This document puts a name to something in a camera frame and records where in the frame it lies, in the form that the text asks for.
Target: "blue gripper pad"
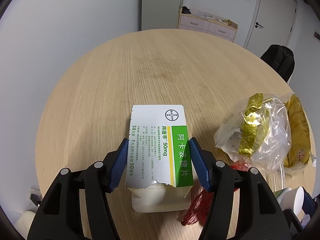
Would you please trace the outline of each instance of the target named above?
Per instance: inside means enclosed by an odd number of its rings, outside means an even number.
[[[316,211],[316,205],[310,196],[310,194],[303,188],[303,193],[304,193],[304,199],[303,199],[303,205],[302,205],[302,210],[304,211],[305,214],[310,215],[310,217],[313,216],[314,212]]]
[[[209,169],[201,156],[200,151],[202,149],[198,149],[197,144],[198,143],[196,143],[193,138],[189,140],[191,160],[201,186],[204,187],[206,191],[209,191],[212,186],[209,181]]]
[[[127,164],[127,155],[128,155],[128,145],[129,145],[129,140],[124,139],[118,148],[118,157],[113,164],[113,167],[111,169],[110,173],[110,188],[113,191],[116,187],[119,186],[120,179],[122,177],[124,168]]]

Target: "cabinet drawer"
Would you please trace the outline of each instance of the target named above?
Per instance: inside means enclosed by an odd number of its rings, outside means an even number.
[[[232,40],[233,40],[233,38],[235,37],[235,34],[236,34],[236,31],[231,30],[231,29],[229,29],[227,27],[221,26],[219,24],[215,24],[215,23],[210,23],[209,32],[219,34],[221,36],[230,38]]]
[[[181,30],[189,30],[189,31],[195,31],[195,32],[201,32],[201,33],[207,33],[207,31],[201,30],[201,29],[197,29],[194,27],[189,27],[189,26],[184,26],[184,25],[180,25]]]
[[[228,38],[228,37],[219,35],[219,34],[217,34],[217,33],[208,32],[208,34],[213,35],[213,36],[216,36],[216,37],[219,37],[219,38],[223,38],[223,39],[225,39],[225,40],[227,40],[227,41],[233,42],[233,39],[230,39],[230,38]]]
[[[197,28],[204,31],[207,31],[209,28],[209,22],[187,16],[181,16],[180,25]]]

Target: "wood grain surface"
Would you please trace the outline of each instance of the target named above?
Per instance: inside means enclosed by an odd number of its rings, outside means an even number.
[[[36,140],[41,192],[45,194],[60,169],[86,169],[116,150],[128,137],[132,105],[182,104],[189,137],[230,163],[213,140],[229,109],[257,92],[281,96],[290,91],[258,57],[209,34],[150,30],[108,41],[74,63],[47,101]],[[311,140],[315,153],[312,133]],[[315,173],[309,165],[301,176],[287,175],[286,186],[312,192]],[[107,198],[122,240],[195,240],[202,230],[199,223],[183,227],[177,219],[181,212],[135,212],[125,175]],[[229,237],[236,230],[238,201],[236,192]],[[81,203],[84,231],[90,236],[83,192]]]

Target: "door handle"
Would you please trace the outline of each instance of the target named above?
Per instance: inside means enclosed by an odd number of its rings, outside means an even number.
[[[262,26],[262,25],[260,25],[259,23],[257,23],[257,22],[256,22],[255,27],[256,27],[256,28],[258,28],[258,25],[259,25],[261,28],[263,28],[263,26]]]

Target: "black backpack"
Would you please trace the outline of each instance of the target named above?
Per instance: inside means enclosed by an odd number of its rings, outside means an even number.
[[[269,49],[261,56],[261,59],[272,67],[283,79],[288,81],[294,69],[293,52],[291,49],[271,45]]]

